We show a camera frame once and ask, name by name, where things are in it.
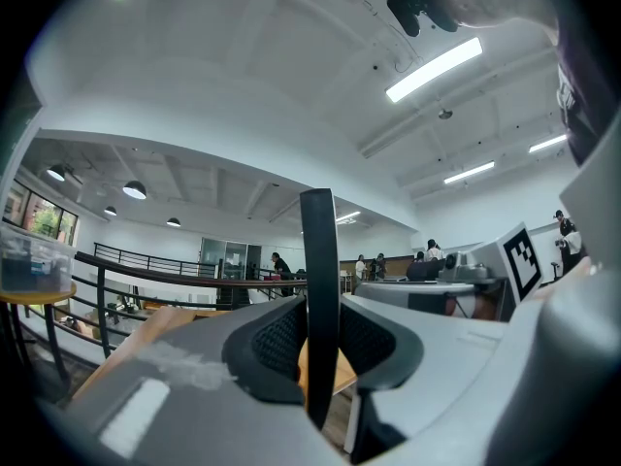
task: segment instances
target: ceiling light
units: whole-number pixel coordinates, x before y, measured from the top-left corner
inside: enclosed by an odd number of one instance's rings
[[[464,178],[467,178],[468,176],[472,176],[477,173],[487,171],[488,169],[492,169],[493,167],[494,167],[494,161],[492,160],[491,162],[488,162],[487,164],[483,164],[482,166],[475,167],[474,169],[471,169],[470,171],[466,171],[464,173],[451,176],[450,178],[446,178],[446,180],[444,180],[444,183],[449,184],[449,183],[456,182],[457,180],[463,180]]]
[[[339,217],[337,219],[337,222],[344,221],[346,219],[349,219],[350,217],[358,216],[359,214],[360,214],[360,211],[356,211],[355,213],[348,214],[347,216]]]
[[[547,142],[543,142],[542,144],[533,145],[529,148],[528,153],[533,153],[534,151],[545,149],[550,145],[560,144],[561,142],[565,142],[567,140],[567,135],[557,136],[556,138],[552,138],[552,140],[548,140]]]
[[[483,48],[481,47],[481,42],[478,38],[472,38],[459,47],[455,47],[453,50],[450,50],[440,57],[435,58],[431,62],[428,62],[424,66],[419,67],[413,73],[400,80],[397,84],[388,88],[386,90],[386,94],[390,97],[390,100],[397,103],[423,84],[434,80],[446,71],[450,71],[453,67],[456,67],[459,64],[476,57],[477,55],[481,55],[482,53]]]
[[[123,191],[130,197],[137,198],[138,200],[145,200],[147,198],[147,190],[140,182],[129,182],[123,187]]]
[[[59,180],[60,182],[65,181],[65,168],[60,164],[55,164],[48,169],[48,174],[52,176],[55,180]]]

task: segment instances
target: plastic container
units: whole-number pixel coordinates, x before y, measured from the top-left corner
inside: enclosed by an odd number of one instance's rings
[[[75,249],[5,222],[0,226],[0,291],[71,291]]]

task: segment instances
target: mesh panel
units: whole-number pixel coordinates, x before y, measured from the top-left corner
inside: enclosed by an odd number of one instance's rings
[[[395,349],[395,337],[341,304],[341,350],[357,375],[363,375]]]
[[[307,338],[306,303],[259,331],[252,350],[261,364],[293,382],[298,381],[298,358]]]

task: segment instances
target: ceiling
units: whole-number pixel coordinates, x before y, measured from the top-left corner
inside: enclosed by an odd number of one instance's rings
[[[299,110],[325,126],[315,145],[331,152],[326,144],[334,142],[334,133],[358,166],[370,174],[379,169],[414,202],[460,188],[442,181],[464,168],[496,160],[495,171],[470,181],[476,183],[547,157],[528,154],[529,145],[563,129],[555,53],[538,27],[515,20],[446,33],[422,17],[421,35],[413,39],[404,36],[385,1],[89,0],[91,12],[75,20],[87,18],[88,32],[96,29],[98,39],[89,39],[75,22],[59,35],[73,74],[67,83],[75,91],[149,99],[174,95],[192,106],[199,106],[210,88],[233,84],[257,104]],[[473,36],[482,43],[482,55],[397,104],[388,99],[387,87]],[[138,87],[131,71],[111,66],[128,56],[160,66],[163,59],[183,59],[192,68],[200,63],[209,79],[198,88],[163,88],[151,72]],[[439,119],[441,109],[453,116]],[[258,124],[256,135],[274,142]],[[89,158],[99,155],[102,171],[111,171],[107,175],[121,174],[111,148],[83,151]],[[159,153],[122,150],[120,155],[145,175],[156,198],[213,204],[212,169]],[[220,181],[218,206],[227,212],[243,211],[244,200],[258,192],[252,213],[270,219],[293,196],[283,187],[259,192],[256,182],[234,173]]]
[[[139,210],[146,207],[144,202],[122,192],[128,182],[138,180],[147,189],[147,200],[156,204],[149,206],[149,211],[157,210],[160,204],[164,213],[170,213],[170,204],[174,204],[196,213],[217,210],[288,230],[302,229],[298,196],[306,188],[242,165],[226,161],[216,165],[212,158],[198,151],[139,141],[134,145],[36,138],[22,160],[22,167],[99,216],[106,216],[104,209],[112,205],[118,211],[117,218],[142,220]],[[75,178],[67,177],[64,183],[56,181],[46,171],[55,164],[70,168]],[[339,198],[335,205],[337,216],[360,210]],[[388,221],[362,211],[350,227],[368,228]],[[163,214],[160,224],[169,217]]]

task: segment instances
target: window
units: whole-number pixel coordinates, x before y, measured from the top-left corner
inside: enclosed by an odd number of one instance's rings
[[[9,198],[4,208],[4,219],[21,226],[23,221],[23,215],[26,211],[26,205],[28,203],[28,197],[30,197],[30,190],[23,184],[13,182],[11,189],[9,190]]]
[[[4,220],[25,230],[73,245],[78,217],[13,181]]]

